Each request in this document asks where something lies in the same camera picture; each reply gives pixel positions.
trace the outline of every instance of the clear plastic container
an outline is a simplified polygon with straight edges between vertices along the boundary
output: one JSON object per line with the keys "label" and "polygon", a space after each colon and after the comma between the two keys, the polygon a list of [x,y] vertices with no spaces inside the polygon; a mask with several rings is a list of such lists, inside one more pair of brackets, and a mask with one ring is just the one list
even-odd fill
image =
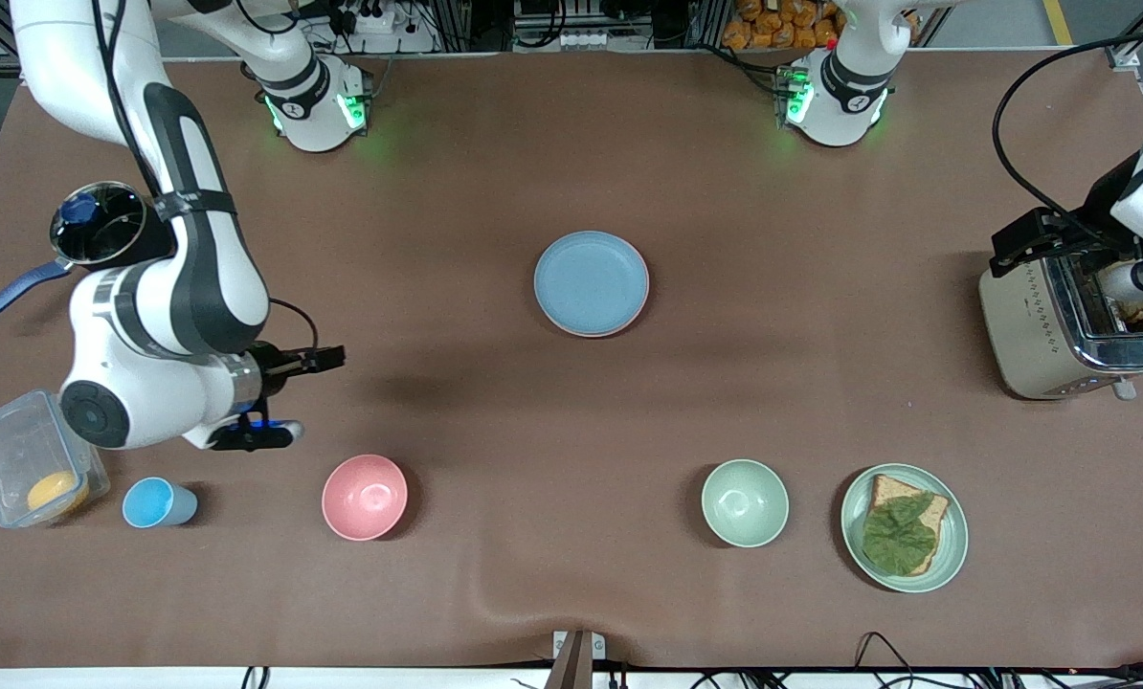
{"label": "clear plastic container", "polygon": [[50,392],[0,409],[0,527],[55,520],[107,490],[95,446],[70,431]]}

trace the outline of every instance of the table surface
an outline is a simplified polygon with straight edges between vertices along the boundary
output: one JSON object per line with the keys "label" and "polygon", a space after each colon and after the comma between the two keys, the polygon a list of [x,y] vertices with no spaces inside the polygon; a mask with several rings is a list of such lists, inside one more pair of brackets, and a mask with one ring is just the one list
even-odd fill
{"label": "table surface", "polygon": [[[917,54],[861,144],[774,127],[711,56],[397,62],[371,131],[304,154],[235,65],[173,65],[248,245],[344,369],[295,379],[287,450],[175,440],[104,452],[113,488],[67,523],[0,528],[0,666],[469,664],[590,627],[649,666],[839,666],[881,631],[918,666],[1143,659],[1143,380],[1006,396],[977,279],[1034,202],[989,121],[1040,53]],[[1136,150],[1130,74],[1070,58],[1012,106],[1009,150],[1063,202]],[[137,179],[122,149],[15,99],[0,141],[0,287],[50,254],[56,202]],[[618,233],[652,267],[636,326],[584,341],[537,311],[554,239]],[[73,282],[0,317],[0,404],[67,371]],[[286,311],[265,337],[303,345]],[[343,459],[401,463],[410,507],[375,544],[326,528]],[[698,486],[730,457],[785,480],[785,531],[728,548]],[[870,584],[839,537],[850,476],[914,463],[951,486],[970,551],[938,592]],[[195,486],[191,527],[134,531],[126,489]],[[873,656],[874,663],[894,663]]]}

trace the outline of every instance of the blue cup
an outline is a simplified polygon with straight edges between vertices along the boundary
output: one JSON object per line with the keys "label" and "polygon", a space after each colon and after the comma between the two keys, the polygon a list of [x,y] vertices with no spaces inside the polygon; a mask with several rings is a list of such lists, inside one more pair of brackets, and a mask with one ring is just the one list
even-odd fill
{"label": "blue cup", "polygon": [[197,513],[197,496],[173,481],[152,475],[134,483],[125,494],[121,515],[129,527],[176,527]]}

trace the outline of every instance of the green bowl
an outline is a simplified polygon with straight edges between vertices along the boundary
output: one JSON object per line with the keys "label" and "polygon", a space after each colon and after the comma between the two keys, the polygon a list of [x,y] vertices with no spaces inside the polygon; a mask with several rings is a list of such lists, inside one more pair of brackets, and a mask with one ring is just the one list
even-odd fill
{"label": "green bowl", "polygon": [[767,545],[789,522],[789,490],[754,459],[729,459],[704,481],[704,519],[716,536],[738,548]]}
{"label": "green bowl", "polygon": [[[946,507],[946,515],[942,520],[942,539],[938,542],[938,552],[934,554],[934,561],[929,563],[928,571],[920,576],[887,574],[874,567],[861,550],[865,534],[865,515],[869,514],[869,505],[873,502],[873,483],[874,476],[878,474],[889,475],[892,479],[902,480],[904,483],[922,490],[934,490],[938,496],[951,499],[951,506]],[[856,560],[871,579],[887,588],[895,590],[895,592],[935,592],[958,575],[964,560],[967,559],[967,519],[962,515],[962,506],[958,504],[958,497],[953,496],[951,489],[946,488],[946,484],[942,483],[938,476],[920,467],[878,465],[862,472],[844,494],[840,527],[844,529],[844,544],[848,546],[852,559]]]}

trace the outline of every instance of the bread slice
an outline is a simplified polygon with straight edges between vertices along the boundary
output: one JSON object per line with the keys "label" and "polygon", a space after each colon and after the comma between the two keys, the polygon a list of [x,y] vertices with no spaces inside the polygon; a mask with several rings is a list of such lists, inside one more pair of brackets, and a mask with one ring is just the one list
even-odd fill
{"label": "bread slice", "polygon": [[[925,492],[921,488],[905,484],[902,480],[892,479],[892,476],[886,474],[878,474],[874,476],[874,496],[873,500],[870,502],[869,511],[887,504],[892,498],[912,497],[921,492]],[[948,497],[936,496],[935,494],[934,500],[929,503],[925,513],[921,514],[921,523],[925,527],[934,529],[934,536],[938,538],[938,545],[942,544],[942,520],[945,519],[946,507],[949,506],[951,506],[951,500]],[[937,545],[934,546],[934,552],[925,558],[925,562],[921,562],[921,567],[913,568],[909,576],[925,575],[929,570],[930,563],[934,562],[935,554],[938,554]]]}

